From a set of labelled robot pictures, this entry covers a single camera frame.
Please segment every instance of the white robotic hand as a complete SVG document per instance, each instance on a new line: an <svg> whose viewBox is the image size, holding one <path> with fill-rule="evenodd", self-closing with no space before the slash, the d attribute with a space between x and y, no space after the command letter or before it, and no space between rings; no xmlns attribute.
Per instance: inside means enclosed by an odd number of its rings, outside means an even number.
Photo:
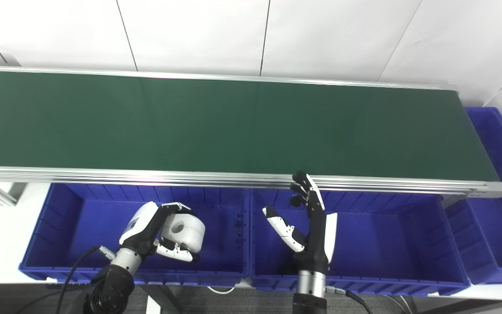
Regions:
<svg viewBox="0 0 502 314"><path fill-rule="evenodd" d="M131 218L119 244L122 248L131 247L143 257L156 252L185 262L197 262L204 233L205 225L186 205L174 202L158 206L149 201Z"/></svg>

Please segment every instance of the robot finger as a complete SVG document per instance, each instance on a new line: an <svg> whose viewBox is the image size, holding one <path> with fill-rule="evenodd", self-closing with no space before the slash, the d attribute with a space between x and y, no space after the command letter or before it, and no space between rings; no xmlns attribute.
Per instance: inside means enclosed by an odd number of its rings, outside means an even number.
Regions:
<svg viewBox="0 0 502 314"><path fill-rule="evenodd" d="M198 253L191 252L184 248L183 245L179 245L170 239L161 237L156 239L154 244L156 245L156 253L164 255L169 258L182 260L184 262L198 262L200 255Z"/></svg>
<svg viewBox="0 0 502 314"><path fill-rule="evenodd" d="M305 236L297 228L290 225L286 219L282 218L274 207L267 206L263 208L263 214L289 248L294 252L305 250Z"/></svg>

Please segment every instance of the gray carpet floor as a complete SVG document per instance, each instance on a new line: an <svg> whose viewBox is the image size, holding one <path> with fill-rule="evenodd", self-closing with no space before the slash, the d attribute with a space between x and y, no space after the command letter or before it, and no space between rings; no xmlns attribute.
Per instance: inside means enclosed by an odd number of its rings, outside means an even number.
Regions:
<svg viewBox="0 0 502 314"><path fill-rule="evenodd" d="M41 284L0 284L0 314L15 314L24 305L46 294L57 293L59 286L49 289ZM237 288L230 294L221 295L205 287L171 287L173 294L184 306L188 314L283 314L292 312L292 292L257 291ZM79 293L79 290L67 292L63 301L64 309ZM404 311L392 300L383 296L361 296L370 306L373 314L402 314ZM341 294L327 294L328 313L366 314L364 308L354 300ZM411 307L413 302L407 298ZM58 301L58 294L44 298L21 314L52 314ZM126 314L145 314L147 294L136 288L129 298Z"/></svg>

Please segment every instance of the robotic hand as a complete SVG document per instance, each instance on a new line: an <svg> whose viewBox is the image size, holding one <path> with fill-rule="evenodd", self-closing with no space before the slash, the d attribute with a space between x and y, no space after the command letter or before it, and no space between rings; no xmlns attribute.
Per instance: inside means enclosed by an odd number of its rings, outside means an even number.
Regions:
<svg viewBox="0 0 502 314"><path fill-rule="evenodd" d="M157 206L153 201L149 201L142 205L120 237L117 255L104 249L106 256L112 261L96 274L89 287L69 306L67 313L123 313L129 295L134 290L135 272L143 260L154 253L185 262L197 262L202 237L190 241L189 245L177 242L175 234L183 229L183 224L172 224L179 222L180 218L191 219L198 231L204 234L204 224L182 203ZM156 239L161 230L161 237Z"/></svg>
<svg viewBox="0 0 502 314"><path fill-rule="evenodd" d="M295 252L293 260L298 281L292 312L326 314L325 278L334 251L337 213L325 213L319 188L308 174L298 171L292 178L296 183L290 188L297 194L290 198L290 204L306 206L309 234L304 236L272 206L263 208L263 213L281 239Z"/></svg>

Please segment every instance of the blue plastic bin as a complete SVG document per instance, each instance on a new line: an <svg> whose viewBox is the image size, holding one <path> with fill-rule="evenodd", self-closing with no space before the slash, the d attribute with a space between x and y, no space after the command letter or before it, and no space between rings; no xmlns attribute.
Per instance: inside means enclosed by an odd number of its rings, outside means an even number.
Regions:
<svg viewBox="0 0 502 314"><path fill-rule="evenodd" d="M248 276L249 192L229 188L52 184L20 271L37 280L64 281L75 260L92 245L118 249L119 237L146 201L181 201L207 230L196 263L155 254L135 275L137 283L233 286ZM108 264L98 252L73 281L88 282Z"/></svg>
<svg viewBox="0 0 502 314"><path fill-rule="evenodd" d="M492 107L466 111L502 180L502 116ZM502 283L502 198L458 201L447 215L472 283Z"/></svg>
<svg viewBox="0 0 502 314"><path fill-rule="evenodd" d="M454 294L468 278L435 195L324 191L326 210L338 212L336 245L327 285L359 294ZM303 234L304 208L291 191L255 190L251 206L251 279L260 290L294 290L297 276L281 275L292 251L261 212L273 205Z"/></svg>

